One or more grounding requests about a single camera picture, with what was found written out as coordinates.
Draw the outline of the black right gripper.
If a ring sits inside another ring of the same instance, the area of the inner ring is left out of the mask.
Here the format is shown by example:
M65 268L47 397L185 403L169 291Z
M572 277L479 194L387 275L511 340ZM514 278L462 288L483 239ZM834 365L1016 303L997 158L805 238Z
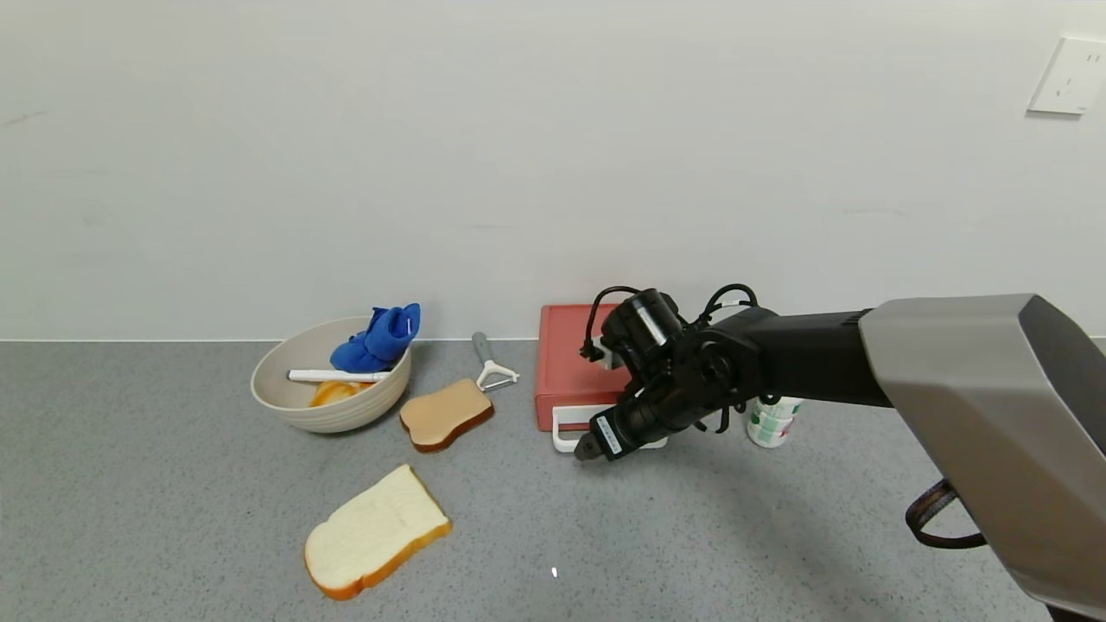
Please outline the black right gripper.
M620 398L601 410L580 436L573 455L580 462L620 460L636 450L664 444L675 429L661 417L659 406L640 395Z

